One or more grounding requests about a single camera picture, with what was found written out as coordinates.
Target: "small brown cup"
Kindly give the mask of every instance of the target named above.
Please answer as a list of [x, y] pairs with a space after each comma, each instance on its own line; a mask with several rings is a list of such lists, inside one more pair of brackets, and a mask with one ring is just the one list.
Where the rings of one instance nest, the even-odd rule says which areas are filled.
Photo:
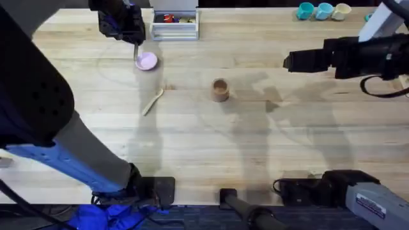
[[224, 79], [215, 79], [212, 83], [212, 100], [224, 102], [229, 99], [229, 85]]

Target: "pink bowl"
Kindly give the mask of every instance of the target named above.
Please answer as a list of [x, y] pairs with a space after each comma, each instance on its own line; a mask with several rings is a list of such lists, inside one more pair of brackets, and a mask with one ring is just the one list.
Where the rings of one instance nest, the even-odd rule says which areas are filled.
[[140, 70], [151, 70], [158, 63], [158, 57], [152, 52], [144, 52], [136, 59], [136, 67]]

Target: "teal cup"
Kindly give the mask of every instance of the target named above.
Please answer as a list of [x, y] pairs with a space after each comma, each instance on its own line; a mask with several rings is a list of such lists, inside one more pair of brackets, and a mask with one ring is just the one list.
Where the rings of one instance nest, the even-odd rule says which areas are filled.
[[321, 3], [318, 5], [317, 14], [315, 18], [317, 20], [325, 20], [329, 18], [334, 11], [334, 7], [329, 3]]
[[299, 20], [307, 20], [314, 13], [314, 5], [311, 3], [301, 3], [297, 10]]

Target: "wooden tabletop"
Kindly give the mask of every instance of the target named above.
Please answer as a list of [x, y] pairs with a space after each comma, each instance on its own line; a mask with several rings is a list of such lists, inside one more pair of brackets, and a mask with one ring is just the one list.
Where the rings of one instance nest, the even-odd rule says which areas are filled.
[[[289, 73], [292, 50], [326, 38], [357, 36], [373, 8], [344, 22], [297, 21], [294, 8], [201, 10], [197, 42], [153, 42], [159, 67], [135, 68], [133, 46], [98, 31], [89, 10], [60, 10], [34, 42], [71, 85], [75, 108], [92, 132], [144, 176], [174, 176], [177, 204], [215, 204], [220, 188], [251, 203], [279, 204], [273, 180], [361, 169], [409, 199], [409, 99], [379, 99], [360, 79], [334, 71]], [[146, 26], [150, 10], [143, 10]], [[225, 78], [231, 98], [211, 101]], [[160, 88], [162, 98], [141, 112]], [[374, 93], [396, 90], [369, 83]], [[89, 203], [90, 189], [47, 166], [13, 155], [0, 178], [32, 203]], [[10, 202], [0, 195], [0, 202]]]

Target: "blue fabric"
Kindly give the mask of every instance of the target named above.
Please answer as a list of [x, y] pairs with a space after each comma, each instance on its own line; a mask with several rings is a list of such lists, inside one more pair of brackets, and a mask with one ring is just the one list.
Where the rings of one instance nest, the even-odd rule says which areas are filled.
[[111, 205], [106, 210], [96, 205], [80, 205], [68, 224], [80, 230], [129, 229], [151, 211], [156, 210], [152, 206], [141, 208], [140, 212], [132, 212], [129, 205]]

